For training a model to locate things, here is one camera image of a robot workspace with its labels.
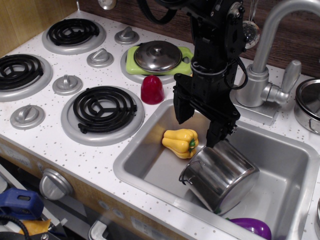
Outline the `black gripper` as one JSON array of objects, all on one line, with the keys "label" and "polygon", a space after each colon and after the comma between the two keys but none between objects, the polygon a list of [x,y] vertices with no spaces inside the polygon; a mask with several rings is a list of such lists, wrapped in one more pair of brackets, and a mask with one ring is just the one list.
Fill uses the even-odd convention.
[{"label": "black gripper", "polygon": [[198,111],[210,120],[206,133],[206,146],[215,144],[236,131],[240,113],[230,99],[237,65],[229,65],[225,71],[204,72],[192,69],[192,76],[174,75],[173,105],[176,120],[183,124]]}]

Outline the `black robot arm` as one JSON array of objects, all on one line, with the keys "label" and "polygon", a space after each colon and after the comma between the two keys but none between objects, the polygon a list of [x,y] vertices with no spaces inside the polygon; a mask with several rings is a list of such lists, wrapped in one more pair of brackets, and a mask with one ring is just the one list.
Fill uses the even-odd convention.
[{"label": "black robot arm", "polygon": [[240,0],[161,0],[167,9],[157,19],[144,0],[138,6],[145,17],[158,25],[167,24],[178,10],[190,18],[194,53],[192,76],[174,75],[173,105],[177,121],[182,124],[195,112],[210,120],[206,146],[213,147],[236,129],[240,113],[230,99],[236,90],[235,77],[244,64],[240,54],[246,50],[243,29],[244,8]]}]

